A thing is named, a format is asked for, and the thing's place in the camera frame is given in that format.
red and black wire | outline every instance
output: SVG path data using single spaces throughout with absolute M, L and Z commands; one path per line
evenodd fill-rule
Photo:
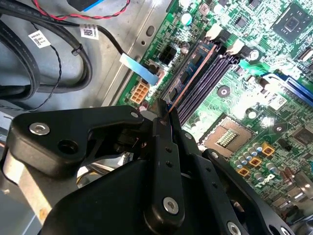
M 105 20 L 105 19 L 111 19 L 114 17 L 119 16 L 120 14 L 122 14 L 123 12 L 126 11 L 128 5 L 131 3 L 131 0 L 127 0 L 126 5 L 118 12 L 114 13 L 113 15 L 109 15 L 109 16 L 86 16 L 86 15 L 80 15 L 80 14 L 69 14 L 69 15 L 59 15 L 59 16 L 55 16 L 52 14 L 47 13 L 44 9 L 42 9 L 38 3 L 38 0 L 31 0 L 32 3 L 37 7 L 37 9 L 39 10 L 39 12 L 45 16 L 50 16 L 56 20 L 59 21 L 64 21 L 67 18 L 82 18 L 85 20 L 88 19 L 93 19 L 93 20 Z

gray metal surface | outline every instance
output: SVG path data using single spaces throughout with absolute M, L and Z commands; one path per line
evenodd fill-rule
M 29 0 L 20 0 L 31 5 Z M 67 4 L 65 0 L 43 1 L 41 5 L 52 14 L 74 13 L 75 9 Z M 131 4 L 125 13 L 119 17 L 109 20 L 88 20 L 70 19 L 76 23 L 99 24 L 109 30 L 121 44 L 126 52 L 131 51 L 132 58 L 142 57 L 148 48 L 152 37 L 146 35 L 147 24 L 160 25 L 165 17 L 165 9 L 170 0 L 131 0 Z M 121 9 L 126 0 L 105 0 L 90 11 L 89 15 L 109 15 Z M 42 49 L 29 39 L 28 35 L 35 32 L 34 27 L 26 21 L 2 16 L 3 20 L 12 30 L 25 42 L 31 50 L 39 65 L 42 82 L 53 84 L 58 76 L 58 62 L 55 53 L 50 47 Z M 78 57 L 74 57 L 70 52 L 71 48 L 62 39 L 53 33 L 42 29 L 44 35 L 57 48 L 63 67 L 62 81 L 73 83 L 80 77 L 82 72 L 82 62 Z M 85 39 L 80 37 L 78 28 L 68 28 L 72 34 L 84 45 L 93 65 L 93 80 L 91 84 L 82 91 L 68 94 L 55 94 L 52 99 L 40 109 L 40 111 L 75 109 L 90 106 L 101 106 L 113 104 L 112 99 L 116 93 L 120 92 L 119 86 L 128 72 L 121 69 L 119 54 L 111 42 L 102 34 L 100 40 Z M 15 56 L 2 44 L 0 44 L 0 84 L 27 84 L 28 78 L 24 69 Z M 115 77 L 121 71 L 121 77 Z M 41 104 L 48 94 L 35 94 L 25 103 L 31 107 Z

black ram slot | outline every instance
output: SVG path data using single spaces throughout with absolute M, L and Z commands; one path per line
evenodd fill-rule
M 239 63 L 239 59 L 225 54 L 218 56 L 210 65 L 206 73 L 197 79 L 198 82 L 188 92 L 188 95 L 179 104 L 178 112 L 181 124 L 185 124 L 196 109 L 202 104 L 218 82 L 233 64 Z

barcode label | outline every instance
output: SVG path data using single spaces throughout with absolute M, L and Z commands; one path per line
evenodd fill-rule
M 274 110 L 279 110 L 284 104 L 286 104 L 287 100 L 283 98 L 280 94 L 278 94 L 269 104 Z
M 51 45 L 51 43 L 48 41 L 48 39 L 44 36 L 44 34 L 40 30 L 32 34 L 29 34 L 28 36 L 39 48 Z
M 93 24 L 81 24 L 80 33 L 83 38 L 99 40 L 98 27 Z

screw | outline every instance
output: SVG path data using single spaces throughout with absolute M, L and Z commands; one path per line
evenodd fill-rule
M 282 232 L 284 233 L 284 235 L 290 235 L 290 233 L 287 231 L 287 229 L 285 229 L 284 227 L 280 228 L 282 230 Z
M 131 115 L 135 118 L 139 117 L 137 113 L 131 112 Z
M 50 128 L 47 124 L 35 122 L 29 126 L 29 131 L 37 136 L 45 136 L 49 134 Z
M 190 140 L 192 139 L 192 136 L 189 133 L 185 133 L 185 136 Z
M 227 227 L 232 235 L 241 235 L 239 228 L 233 222 L 229 221 Z
M 166 197 L 163 199 L 163 206 L 170 214 L 177 214 L 179 211 L 177 202 L 171 197 Z
M 9 190 L 9 189 L 6 189 L 6 190 L 2 190 L 2 192 L 3 192 L 4 194 L 8 194 L 8 193 L 10 193 L 10 190 Z
M 213 155 L 213 157 L 216 158 L 216 159 L 219 158 L 219 156 L 217 155 L 216 152 L 212 152 L 212 155 Z

